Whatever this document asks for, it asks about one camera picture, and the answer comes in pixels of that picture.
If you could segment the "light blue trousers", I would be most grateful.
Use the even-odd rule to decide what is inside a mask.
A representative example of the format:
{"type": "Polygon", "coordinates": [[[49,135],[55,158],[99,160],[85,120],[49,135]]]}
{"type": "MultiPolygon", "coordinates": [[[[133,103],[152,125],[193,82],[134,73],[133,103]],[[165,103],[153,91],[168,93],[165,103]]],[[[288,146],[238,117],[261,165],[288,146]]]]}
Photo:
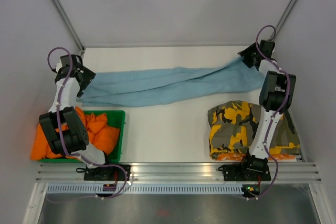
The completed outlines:
{"type": "Polygon", "coordinates": [[[78,102],[84,106],[138,108],[166,105],[217,93],[242,93],[263,86],[264,75],[235,59],[217,68],[101,72],[78,102]]]}

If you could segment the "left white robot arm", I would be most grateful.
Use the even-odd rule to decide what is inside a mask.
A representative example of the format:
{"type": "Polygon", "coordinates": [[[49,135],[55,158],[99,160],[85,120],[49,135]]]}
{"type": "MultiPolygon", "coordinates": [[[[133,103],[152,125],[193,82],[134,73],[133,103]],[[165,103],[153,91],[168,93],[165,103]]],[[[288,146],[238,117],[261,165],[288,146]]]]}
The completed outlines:
{"type": "Polygon", "coordinates": [[[88,131],[76,111],[76,101],[96,74],[77,55],[62,56],[55,68],[56,94],[49,111],[39,116],[39,124],[54,154],[73,157],[95,169],[102,180],[110,180],[114,167],[107,154],[89,141],[88,131]]]}

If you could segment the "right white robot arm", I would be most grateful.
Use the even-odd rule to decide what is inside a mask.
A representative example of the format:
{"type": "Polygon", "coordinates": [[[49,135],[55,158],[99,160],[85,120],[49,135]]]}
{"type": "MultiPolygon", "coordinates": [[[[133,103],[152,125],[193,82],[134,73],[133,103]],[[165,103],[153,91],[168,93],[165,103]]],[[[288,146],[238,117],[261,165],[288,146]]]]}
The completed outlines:
{"type": "Polygon", "coordinates": [[[259,95],[260,121],[252,145],[239,167],[240,176],[246,180],[269,172],[271,140],[281,116],[292,104],[295,90],[297,77],[285,72],[272,59],[274,48],[274,41],[261,40],[238,53],[247,67],[255,67],[265,77],[259,95]]]}

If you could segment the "camouflage folded trousers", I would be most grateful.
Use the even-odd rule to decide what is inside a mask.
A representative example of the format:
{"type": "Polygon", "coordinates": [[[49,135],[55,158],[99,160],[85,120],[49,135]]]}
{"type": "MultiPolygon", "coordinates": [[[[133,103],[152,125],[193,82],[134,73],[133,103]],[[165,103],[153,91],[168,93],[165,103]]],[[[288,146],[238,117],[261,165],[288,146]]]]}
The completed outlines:
{"type": "MultiPolygon", "coordinates": [[[[261,108],[246,101],[229,101],[208,111],[209,156],[246,154],[259,124],[261,108]]],[[[289,112],[282,115],[273,135],[270,154],[300,155],[300,140],[289,112]]]]}

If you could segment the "orange patterned folded trousers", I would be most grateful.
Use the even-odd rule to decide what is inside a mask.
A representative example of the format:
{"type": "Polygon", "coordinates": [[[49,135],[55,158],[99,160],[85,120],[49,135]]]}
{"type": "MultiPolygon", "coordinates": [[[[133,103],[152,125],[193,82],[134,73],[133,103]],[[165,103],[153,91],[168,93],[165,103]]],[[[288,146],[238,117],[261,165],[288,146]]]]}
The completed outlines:
{"type": "MultiPolygon", "coordinates": [[[[219,153],[212,155],[211,158],[216,161],[233,161],[240,162],[242,161],[245,154],[241,153],[219,153]]],[[[296,156],[289,154],[273,154],[273,158],[275,158],[279,162],[295,162],[296,156]]]]}

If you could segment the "green plastic bin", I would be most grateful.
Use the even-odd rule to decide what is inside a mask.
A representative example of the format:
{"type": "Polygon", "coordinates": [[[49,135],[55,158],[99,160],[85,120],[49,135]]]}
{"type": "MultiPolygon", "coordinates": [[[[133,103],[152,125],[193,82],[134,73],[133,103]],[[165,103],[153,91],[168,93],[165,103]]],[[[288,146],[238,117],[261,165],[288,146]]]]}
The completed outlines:
{"type": "MultiPolygon", "coordinates": [[[[76,111],[86,127],[89,142],[94,147],[104,151],[112,163],[117,163],[121,157],[125,112],[121,110],[83,111],[76,107],[76,111]]],[[[37,126],[35,141],[30,159],[43,163],[78,163],[74,157],[62,157],[54,154],[44,136],[41,126],[37,126]]]]}

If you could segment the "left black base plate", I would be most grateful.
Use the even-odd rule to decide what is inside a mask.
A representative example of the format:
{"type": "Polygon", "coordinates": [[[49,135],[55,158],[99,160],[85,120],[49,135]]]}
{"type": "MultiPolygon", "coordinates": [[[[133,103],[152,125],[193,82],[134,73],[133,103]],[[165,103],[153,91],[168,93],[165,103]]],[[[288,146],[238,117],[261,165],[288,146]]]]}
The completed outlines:
{"type": "Polygon", "coordinates": [[[76,168],[77,173],[84,173],[85,181],[129,181],[131,165],[101,165],[90,168],[76,168]]]}

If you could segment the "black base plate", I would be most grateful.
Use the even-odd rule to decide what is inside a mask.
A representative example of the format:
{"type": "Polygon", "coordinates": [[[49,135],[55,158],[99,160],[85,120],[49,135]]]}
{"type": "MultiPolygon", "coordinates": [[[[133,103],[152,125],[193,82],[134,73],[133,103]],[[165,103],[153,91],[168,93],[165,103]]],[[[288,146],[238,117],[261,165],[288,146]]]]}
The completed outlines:
{"type": "Polygon", "coordinates": [[[226,182],[258,182],[271,181],[271,175],[267,168],[265,172],[259,172],[242,168],[239,164],[226,164],[218,168],[218,171],[222,172],[224,181],[226,182]]]}
{"type": "Polygon", "coordinates": [[[131,165],[101,165],[90,168],[76,168],[77,173],[84,173],[85,181],[129,181],[131,165]]]}

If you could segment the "aluminium mounting rail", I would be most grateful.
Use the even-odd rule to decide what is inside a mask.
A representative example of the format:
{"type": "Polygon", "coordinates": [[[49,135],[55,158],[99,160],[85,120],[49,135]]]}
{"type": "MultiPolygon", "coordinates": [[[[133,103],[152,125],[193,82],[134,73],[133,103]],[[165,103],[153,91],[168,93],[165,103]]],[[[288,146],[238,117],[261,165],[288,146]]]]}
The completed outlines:
{"type": "MultiPolygon", "coordinates": [[[[221,165],[221,163],[132,163],[130,181],[139,184],[223,184],[224,176],[218,171],[221,165]]],[[[35,181],[83,182],[84,173],[76,172],[77,168],[85,168],[85,165],[41,163],[35,181]]],[[[321,177],[315,163],[280,163],[276,183],[321,183],[321,177]]]]}

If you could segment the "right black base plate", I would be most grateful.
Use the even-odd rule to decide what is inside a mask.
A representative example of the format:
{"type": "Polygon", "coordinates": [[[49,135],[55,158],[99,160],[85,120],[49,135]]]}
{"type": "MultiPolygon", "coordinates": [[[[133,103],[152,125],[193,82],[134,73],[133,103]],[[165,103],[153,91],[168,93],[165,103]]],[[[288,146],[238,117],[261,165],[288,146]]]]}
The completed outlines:
{"type": "Polygon", "coordinates": [[[218,168],[218,171],[222,172],[224,181],[226,182],[258,182],[271,181],[271,175],[267,168],[265,172],[259,172],[242,168],[239,164],[226,164],[218,168]]]}

